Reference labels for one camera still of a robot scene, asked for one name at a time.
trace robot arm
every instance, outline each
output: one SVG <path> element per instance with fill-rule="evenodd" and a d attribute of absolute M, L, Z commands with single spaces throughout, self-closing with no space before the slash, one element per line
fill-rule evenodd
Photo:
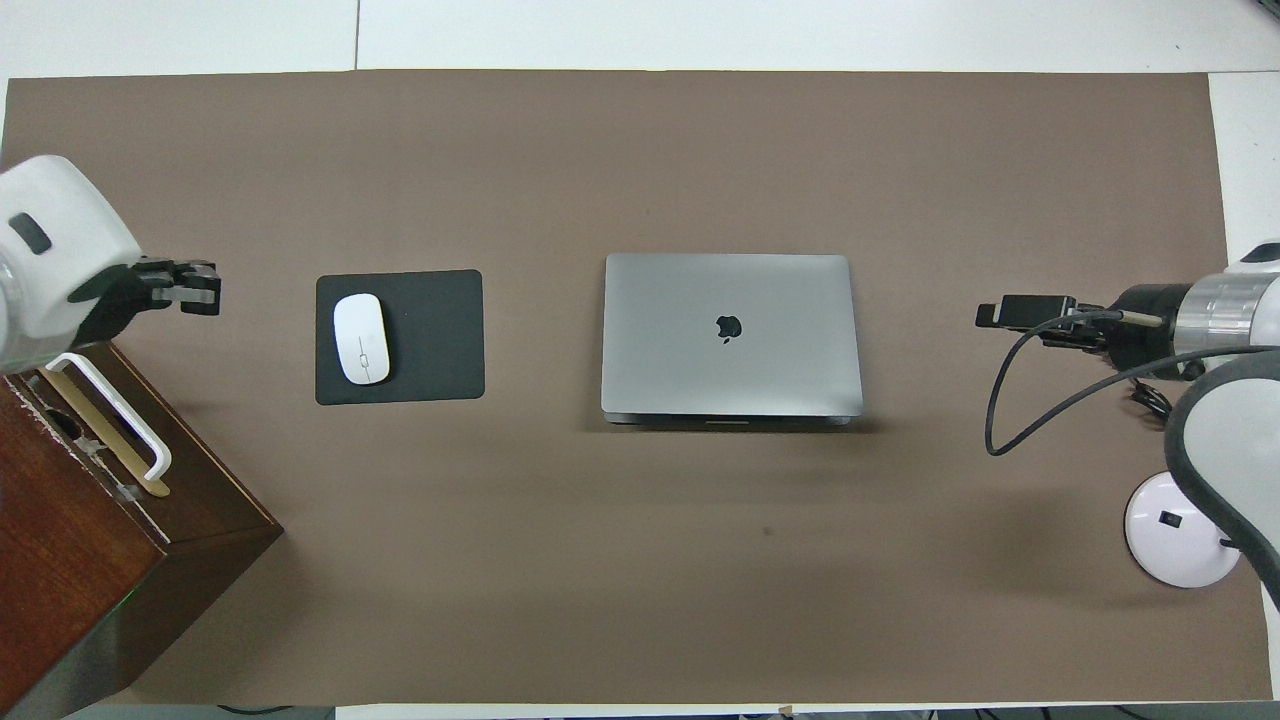
<path fill-rule="evenodd" d="M 216 315 L 212 263 L 146 258 L 106 199 L 65 158 L 0 174 L 0 374 L 115 337 L 133 315 L 180 304 Z"/>
<path fill-rule="evenodd" d="M 1124 322 L 1124 314 L 1132 322 Z M 1075 315 L 1080 322 L 1071 320 Z M 1280 347 L 1280 242 L 1261 245 L 1224 273 L 1196 283 L 1130 287 L 1106 309 L 1069 296 L 1006 295 L 998 304 L 979 306 L 975 324 L 1024 332 L 1018 346 L 1038 328 L 1034 334 L 1046 346 L 1106 355 L 1121 373 L 1094 388 L 1148 372 L 1190 382 L 1165 425 L 1169 471 L 1183 495 L 1231 538 L 1280 605 L 1280 553 L 1275 550 L 1280 543 L 1280 350 L 1274 350 Z M 1230 354 L 1174 361 L 1215 352 Z"/>
<path fill-rule="evenodd" d="M 1231 538 L 1280 606 L 1280 351 L 1210 370 L 1165 429 L 1178 489 Z"/>

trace round white base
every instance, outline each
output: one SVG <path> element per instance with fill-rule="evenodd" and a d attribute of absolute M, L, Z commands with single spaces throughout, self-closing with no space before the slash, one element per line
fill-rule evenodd
<path fill-rule="evenodd" d="M 1152 578 L 1178 588 L 1211 585 L 1231 571 L 1240 551 L 1187 500 L 1169 473 L 1147 478 L 1125 510 L 1129 552 Z"/>

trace black cable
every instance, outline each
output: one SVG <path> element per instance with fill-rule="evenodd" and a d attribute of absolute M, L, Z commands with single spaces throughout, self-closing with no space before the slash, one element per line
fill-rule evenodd
<path fill-rule="evenodd" d="M 1078 313 L 1075 315 L 1062 315 L 1061 318 L 1053 318 L 1052 320 L 1046 320 L 1046 322 L 1036 325 L 1034 328 L 1032 328 L 1032 329 L 1027 331 L 1025 333 L 1023 333 L 1023 337 L 1018 338 L 1018 341 L 1014 342 L 1014 346 L 1010 347 L 1009 352 L 1005 355 L 1005 361 L 1000 364 L 1000 372 L 996 373 L 996 382 L 992 383 L 992 386 L 991 386 L 991 397 L 987 400 L 987 427 L 986 427 L 983 434 L 984 434 L 984 439 L 986 439 L 986 443 L 987 443 L 987 452 L 988 454 L 997 455 L 997 456 L 998 455 L 1004 455 L 1004 454 L 1009 452 L 1010 450 L 1012 450 L 1014 447 L 1016 447 L 1020 442 L 1023 442 L 1023 439 L 1025 439 L 1025 436 L 1023 436 L 1021 433 L 1019 433 L 1019 437 L 1015 437 L 1012 441 L 1005 443 L 1005 446 L 1000 447 L 1000 448 L 996 448 L 995 446 L 992 446 L 992 442 L 991 442 L 992 425 L 996 424 L 996 400 L 1000 397 L 1000 388 L 1001 388 L 1001 386 L 1005 384 L 1005 375 L 1009 373 L 1009 366 L 1012 365 L 1014 356 L 1018 355 L 1018 351 L 1021 350 L 1024 345 L 1027 345 L 1028 342 L 1030 342 L 1032 338 L 1038 337 L 1044 331 L 1051 331 L 1053 328 L 1057 328 L 1057 327 L 1061 327 L 1061 325 L 1065 325 L 1065 324 L 1069 324 L 1069 323 L 1082 322 L 1082 320 L 1103 320 L 1103 319 L 1106 319 L 1106 320 L 1119 320 L 1121 316 L 1123 315 L 1121 315 L 1121 313 L 1119 310 L 1094 310 L 1094 311 L 1091 311 L 1091 313 Z M 1023 433 L 1027 433 L 1027 436 L 1032 434 L 1038 428 L 1036 428 L 1036 429 L 1028 428 L 1028 429 L 1030 432 L 1023 430 Z"/>
<path fill-rule="evenodd" d="M 275 707 L 264 707 L 262 710 L 241 710 L 239 707 L 232 707 L 229 705 L 219 705 L 218 707 L 221 708 L 221 710 L 225 710 L 227 712 L 230 712 L 233 715 L 270 715 L 273 712 L 279 712 L 282 710 L 288 710 L 288 708 L 291 708 L 293 706 L 292 705 L 276 705 Z"/>
<path fill-rule="evenodd" d="M 1129 378 L 1144 377 L 1156 370 L 1162 370 L 1165 368 L 1170 368 L 1180 363 L 1189 363 L 1192 360 L 1220 357 L 1222 355 L 1248 355 L 1251 352 L 1267 352 L 1271 350 L 1280 350 L 1280 346 L 1270 346 L 1270 345 L 1242 345 L 1234 347 L 1217 347 L 1212 350 L 1198 350 L 1196 352 L 1183 352 L 1181 355 L 1161 357 L 1160 360 L 1153 360 L 1151 363 L 1138 365 L 1137 368 L 1129 368 L 1128 370 L 1116 373 L 1110 378 L 1098 380 L 1091 384 L 1089 387 L 1076 392 L 1075 395 L 1068 397 L 1062 402 L 1059 402 L 1047 413 L 1037 418 L 1036 421 L 1027 425 L 1020 433 L 1014 436 L 1014 439 L 1006 442 L 1000 447 L 995 447 L 991 442 L 991 434 L 992 434 L 992 425 L 996 421 L 996 401 L 1000 397 L 1001 386 L 1005 384 L 1005 374 L 1009 373 L 1009 365 L 1012 364 L 1014 356 L 1018 355 L 1018 351 L 1021 350 L 1021 347 L 1027 345 L 1032 338 L 1039 336 L 1044 331 L 1066 324 L 1069 322 L 1091 320 L 1091 319 L 1116 320 L 1119 318 L 1120 313 L 1115 310 L 1101 310 L 1096 313 L 1079 313 L 1076 315 L 1064 315 L 1061 318 L 1055 318 L 1052 320 L 1041 323 L 1034 328 L 1027 331 L 1025 333 L 1023 333 L 1023 337 L 1018 338 L 1018 342 L 1015 342 L 1014 346 L 1009 348 L 1009 354 L 1005 355 L 1005 361 L 1001 363 L 1000 372 L 996 373 L 996 382 L 995 384 L 991 386 L 991 398 L 987 401 L 987 423 L 984 428 L 984 441 L 987 445 L 987 452 L 989 455 L 1000 456 L 1009 452 L 1010 450 L 1021 445 L 1021 442 L 1028 437 L 1030 437 L 1032 433 L 1044 427 L 1046 423 L 1061 415 L 1062 411 L 1065 411 L 1068 407 L 1098 392 L 1100 389 L 1107 388 L 1119 382 L 1128 380 Z"/>
<path fill-rule="evenodd" d="M 1128 715 L 1129 717 L 1133 717 L 1134 720 L 1153 720 L 1151 717 L 1147 717 L 1146 715 L 1138 715 L 1137 712 L 1129 710 L 1128 707 L 1125 707 L 1123 705 L 1112 705 L 1111 707 L 1115 707 L 1116 710 L 1119 710 L 1120 712 L 1124 712 L 1125 715 Z"/>

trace white table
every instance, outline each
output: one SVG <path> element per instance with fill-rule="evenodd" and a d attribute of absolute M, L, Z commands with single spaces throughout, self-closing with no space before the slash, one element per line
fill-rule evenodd
<path fill-rule="evenodd" d="M 0 4 L 0 79 L 374 68 L 1206 72 L 1226 223 L 1224 264 L 1262 240 L 1280 237 L 1280 19 L 1251 0 Z M 0 87 L 0 99 L 4 94 Z M 3 113 L 0 104 L 0 118 Z M 1213 270 L 1204 269 L 1206 274 Z M 1280 688 L 1280 615 L 1270 601 L 1263 602 L 1272 685 Z M 1027 701 L 1024 705 L 1036 705 L 1036 698 Z M 796 706 L 795 711 L 891 707 L 815 705 Z M 338 716 L 480 719 L 777 710 L 772 703 L 590 708 L 417 705 L 340 708 Z"/>

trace laptop lid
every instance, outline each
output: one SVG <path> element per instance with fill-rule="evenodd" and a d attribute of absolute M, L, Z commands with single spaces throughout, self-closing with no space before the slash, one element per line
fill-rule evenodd
<path fill-rule="evenodd" d="M 863 413 L 842 255 L 613 254 L 600 409 L 614 423 Z"/>

